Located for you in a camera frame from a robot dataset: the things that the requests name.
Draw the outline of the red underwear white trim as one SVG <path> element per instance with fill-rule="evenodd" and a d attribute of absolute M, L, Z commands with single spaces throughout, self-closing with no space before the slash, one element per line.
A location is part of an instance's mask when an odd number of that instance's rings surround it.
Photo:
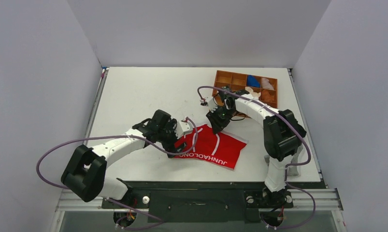
<path fill-rule="evenodd" d="M 195 132 L 185 135 L 176 144 L 186 143 L 184 154 L 177 159 L 196 159 L 206 161 L 233 170 L 241 151 L 248 141 L 228 132 L 213 133 L 208 125 L 198 127 L 198 140 L 195 142 Z"/>

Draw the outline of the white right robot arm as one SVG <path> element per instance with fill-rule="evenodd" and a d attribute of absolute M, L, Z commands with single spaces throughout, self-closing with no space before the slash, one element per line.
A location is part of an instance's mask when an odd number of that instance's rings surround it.
<path fill-rule="evenodd" d="M 281 199 L 280 191 L 286 187 L 287 169 L 293 165 L 293 158 L 303 148 L 310 151 L 304 140 L 306 130 L 298 123 L 291 110 L 272 108 L 244 88 L 238 91 L 231 91 L 228 86 L 214 89 L 221 105 L 213 97 L 201 97 L 201 105 L 209 108 L 206 117 L 213 133 L 223 131 L 235 113 L 242 113 L 262 126 L 269 166 L 264 181 L 268 189 L 262 192 L 261 199 L 267 206 L 276 205 Z"/>

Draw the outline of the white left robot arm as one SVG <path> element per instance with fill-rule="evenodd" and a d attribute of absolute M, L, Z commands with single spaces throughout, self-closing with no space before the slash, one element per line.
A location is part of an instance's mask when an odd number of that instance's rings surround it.
<path fill-rule="evenodd" d="M 126 155 L 155 143 L 160 143 L 167 155 L 179 155 L 187 145 L 176 143 L 193 130 L 188 122 L 156 110 L 151 118 L 133 125 L 119 138 L 92 147 L 78 146 L 60 180 L 84 202 L 96 197 L 112 198 L 120 207 L 127 208 L 133 201 L 130 187 L 120 179 L 107 177 L 107 169 Z"/>

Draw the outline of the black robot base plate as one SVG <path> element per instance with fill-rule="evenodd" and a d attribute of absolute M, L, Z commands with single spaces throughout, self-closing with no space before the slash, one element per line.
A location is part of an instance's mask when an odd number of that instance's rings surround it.
<path fill-rule="evenodd" d="M 147 209 L 165 222 L 260 223 L 272 220 L 293 203 L 273 200 L 262 182 L 126 181 L 122 204 Z"/>

